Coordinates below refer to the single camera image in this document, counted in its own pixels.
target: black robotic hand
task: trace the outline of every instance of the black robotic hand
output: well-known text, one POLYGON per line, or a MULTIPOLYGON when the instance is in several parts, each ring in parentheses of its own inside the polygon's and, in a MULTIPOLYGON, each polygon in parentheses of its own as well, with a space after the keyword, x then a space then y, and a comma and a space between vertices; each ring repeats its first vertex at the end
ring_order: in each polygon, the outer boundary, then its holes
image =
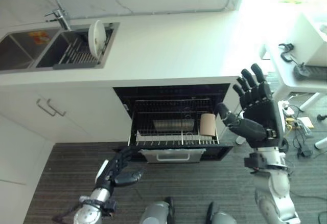
POLYGON ((217 105, 219 115, 226 126, 239 136, 246 138, 252 148, 277 147, 283 141, 282 121, 277 104, 272 99, 269 84, 257 64, 251 69, 258 82, 255 82, 247 69, 233 89, 240 97, 244 119, 231 113, 223 103, 217 105))
POLYGON ((114 187, 124 187, 136 183, 142 177, 143 171, 121 173, 130 161, 132 153, 130 147, 125 147, 116 153, 110 162, 103 165, 95 188, 105 188, 112 195, 114 187))

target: white plate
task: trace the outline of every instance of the white plate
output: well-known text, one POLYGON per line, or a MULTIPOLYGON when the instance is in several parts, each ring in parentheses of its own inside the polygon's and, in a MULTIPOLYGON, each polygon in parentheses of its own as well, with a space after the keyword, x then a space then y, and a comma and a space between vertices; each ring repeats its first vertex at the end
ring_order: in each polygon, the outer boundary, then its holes
POLYGON ((94 58, 99 58, 105 42, 106 30, 101 20, 97 20, 88 29, 88 46, 94 58))

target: white countertop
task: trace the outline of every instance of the white countertop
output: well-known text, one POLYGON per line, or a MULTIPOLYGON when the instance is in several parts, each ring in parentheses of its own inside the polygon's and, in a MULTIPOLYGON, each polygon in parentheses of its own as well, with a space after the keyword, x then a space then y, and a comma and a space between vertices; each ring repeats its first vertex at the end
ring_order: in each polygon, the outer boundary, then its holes
MULTIPOLYGON (((55 70, 0 75, 0 89, 29 84, 139 86, 231 82, 259 60, 242 34, 238 12, 101 18, 120 22, 103 69, 55 70)), ((72 25, 95 19, 72 20, 72 25)), ((41 23, 7 32, 57 26, 41 23)))

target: floor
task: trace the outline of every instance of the floor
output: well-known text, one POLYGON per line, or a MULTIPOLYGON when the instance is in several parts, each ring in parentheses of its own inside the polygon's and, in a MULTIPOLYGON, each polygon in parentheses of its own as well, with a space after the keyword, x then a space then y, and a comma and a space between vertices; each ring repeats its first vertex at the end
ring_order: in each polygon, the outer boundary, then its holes
MULTIPOLYGON (((291 100, 302 104, 309 95, 291 100)), ((327 98, 321 99, 301 116, 309 116, 315 128, 313 138, 307 139, 315 159, 298 159, 296 149, 290 143, 287 159, 294 166, 291 190, 302 195, 327 197, 327 154, 314 149, 316 141, 327 136, 327 120, 317 122, 318 113, 327 114, 327 98)), ((226 133, 221 141, 235 141, 236 136, 226 133)), ((80 195, 90 195, 95 174, 104 159, 113 156, 112 148, 118 143, 57 144, 31 202, 25 224, 52 223, 51 217, 73 205, 80 195)), ((144 208, 151 202, 172 196, 176 205, 176 223, 204 223, 208 204, 215 200, 221 210, 231 214, 242 224, 265 223, 254 202, 254 186, 251 170, 243 166, 243 158, 251 148, 247 144, 235 146, 220 162, 199 164, 148 165, 130 163, 126 170, 144 168, 142 180, 130 187, 116 188, 114 198, 118 210, 106 223, 138 223, 144 208)), ((314 198, 291 195, 302 223, 318 223, 318 213, 327 210, 327 203, 314 198)), ((66 219, 73 223, 72 216, 66 219)), ((326 215, 321 223, 326 223, 326 215)))

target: cabinet handle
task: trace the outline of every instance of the cabinet handle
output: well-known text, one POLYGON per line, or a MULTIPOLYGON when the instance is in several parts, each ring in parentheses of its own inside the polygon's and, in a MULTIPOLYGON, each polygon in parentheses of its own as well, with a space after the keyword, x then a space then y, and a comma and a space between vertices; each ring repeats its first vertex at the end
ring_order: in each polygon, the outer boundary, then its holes
POLYGON ((60 116, 65 116, 66 115, 66 112, 64 111, 63 113, 61 113, 60 111, 58 111, 57 109, 55 109, 51 104, 50 104, 50 101, 51 99, 48 99, 46 104, 52 109, 55 111, 55 114, 58 113, 60 116))
POLYGON ((43 106, 41 106, 40 105, 40 101, 41 101, 41 99, 38 99, 37 101, 36 101, 36 105, 38 106, 38 107, 40 107, 42 110, 44 110, 46 113, 48 113, 51 117, 54 117, 55 115, 56 115, 56 111, 55 111, 55 113, 51 113, 51 112, 49 112, 47 109, 45 109, 43 106))

